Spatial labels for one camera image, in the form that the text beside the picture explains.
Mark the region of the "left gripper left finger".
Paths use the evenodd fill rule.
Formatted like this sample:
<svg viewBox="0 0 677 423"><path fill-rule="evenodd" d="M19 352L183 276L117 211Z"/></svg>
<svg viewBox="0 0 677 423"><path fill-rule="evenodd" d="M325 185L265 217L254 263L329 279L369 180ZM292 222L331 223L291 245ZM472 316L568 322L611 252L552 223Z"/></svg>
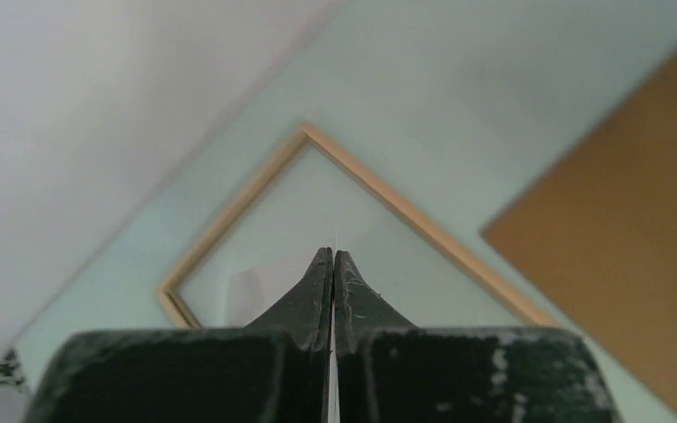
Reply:
<svg viewBox="0 0 677 423"><path fill-rule="evenodd" d="M27 422L325 422L333 254L241 328L95 330L54 354Z"/></svg>

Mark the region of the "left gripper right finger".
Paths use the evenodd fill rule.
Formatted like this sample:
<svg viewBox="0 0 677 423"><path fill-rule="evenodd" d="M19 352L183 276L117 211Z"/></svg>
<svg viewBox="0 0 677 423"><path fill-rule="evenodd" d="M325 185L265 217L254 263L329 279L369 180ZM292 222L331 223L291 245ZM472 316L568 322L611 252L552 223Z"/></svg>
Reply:
<svg viewBox="0 0 677 423"><path fill-rule="evenodd" d="M335 257L344 422L618 422L587 345L542 326L421 328Z"/></svg>

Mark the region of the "brown cardboard backing board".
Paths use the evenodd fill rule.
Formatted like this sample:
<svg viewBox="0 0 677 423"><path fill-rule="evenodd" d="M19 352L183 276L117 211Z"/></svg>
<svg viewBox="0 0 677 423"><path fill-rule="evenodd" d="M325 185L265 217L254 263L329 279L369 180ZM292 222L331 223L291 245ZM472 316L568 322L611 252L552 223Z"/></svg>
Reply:
<svg viewBox="0 0 677 423"><path fill-rule="evenodd" d="M677 414L677 51L483 235Z"/></svg>

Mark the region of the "wooden picture frame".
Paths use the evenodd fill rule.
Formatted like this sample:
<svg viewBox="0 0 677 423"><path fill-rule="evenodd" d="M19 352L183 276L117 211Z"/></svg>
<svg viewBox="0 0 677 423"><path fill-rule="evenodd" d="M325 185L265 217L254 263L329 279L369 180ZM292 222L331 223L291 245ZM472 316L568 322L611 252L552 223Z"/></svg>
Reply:
<svg viewBox="0 0 677 423"><path fill-rule="evenodd" d="M361 185L387 210L508 309L511 314L531 325L545 327L560 325L551 314L537 305L528 295L503 278L337 141L311 122L304 121L237 192L224 210L205 227L197 240L161 280L156 289L156 298L175 326L184 329L201 327L201 323L179 294L179 289L206 256L225 239L227 232L246 214L250 206L292 164L301 149L308 145L316 148L344 174Z"/></svg>

